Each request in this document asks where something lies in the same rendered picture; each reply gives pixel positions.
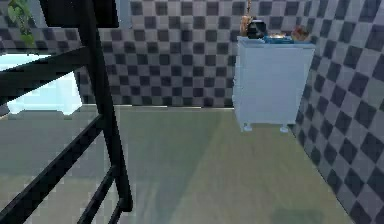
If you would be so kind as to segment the white bathtub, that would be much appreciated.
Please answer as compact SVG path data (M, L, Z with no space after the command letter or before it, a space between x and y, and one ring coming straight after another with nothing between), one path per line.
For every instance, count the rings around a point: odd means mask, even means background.
M0 56L0 71L46 58L38 54L4 54ZM83 103L73 72L53 80L29 93L6 103L11 114L21 111L58 111L71 115Z

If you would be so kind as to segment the green house plant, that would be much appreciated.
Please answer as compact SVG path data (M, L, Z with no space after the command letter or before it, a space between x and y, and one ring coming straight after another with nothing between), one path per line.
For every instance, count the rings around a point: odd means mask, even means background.
M10 20L18 26L22 41L28 47L33 47L35 40L29 25L32 14L27 0L10 0L7 12Z

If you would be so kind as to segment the black metal shelf frame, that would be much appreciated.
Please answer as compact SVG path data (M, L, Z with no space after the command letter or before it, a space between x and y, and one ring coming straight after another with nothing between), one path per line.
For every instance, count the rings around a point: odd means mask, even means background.
M112 185L118 203L108 224L133 210L133 196L117 126L92 0L73 4L82 46L59 55L0 71L0 105L29 93L65 74L85 67L95 96L98 116L55 159L0 211L0 224L23 224L100 134L104 136L110 168L77 224L91 224Z

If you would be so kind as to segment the white cabinet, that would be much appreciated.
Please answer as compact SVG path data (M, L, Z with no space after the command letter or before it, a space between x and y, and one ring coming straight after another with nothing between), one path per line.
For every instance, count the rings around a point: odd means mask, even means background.
M296 122L314 52L309 42L237 38L232 102L242 131L254 124L274 124L288 131Z

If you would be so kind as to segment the golden statuette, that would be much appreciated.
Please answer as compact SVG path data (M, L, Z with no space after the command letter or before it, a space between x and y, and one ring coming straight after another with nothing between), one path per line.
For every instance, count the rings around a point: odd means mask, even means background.
M247 35L248 25L252 22L253 16L250 14L252 0L247 0L247 7L245 14L241 17L240 21L240 35L245 37Z

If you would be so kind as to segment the red brown round object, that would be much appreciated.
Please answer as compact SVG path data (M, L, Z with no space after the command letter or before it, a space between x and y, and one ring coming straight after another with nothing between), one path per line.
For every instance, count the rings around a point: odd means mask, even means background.
M296 26L291 32L291 37L294 41L307 41L309 38L309 31L305 26Z

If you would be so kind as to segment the black round pot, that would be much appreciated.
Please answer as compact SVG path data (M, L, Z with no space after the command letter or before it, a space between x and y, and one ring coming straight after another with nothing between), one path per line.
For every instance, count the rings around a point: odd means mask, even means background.
M267 26L262 20L254 19L247 27L247 37L249 39L260 39L267 35Z

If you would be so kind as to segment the blue tray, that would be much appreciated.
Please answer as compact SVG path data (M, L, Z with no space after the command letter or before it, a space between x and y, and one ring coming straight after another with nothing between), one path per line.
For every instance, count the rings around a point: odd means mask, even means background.
M267 44L293 44L294 40L290 36L264 36L263 40Z

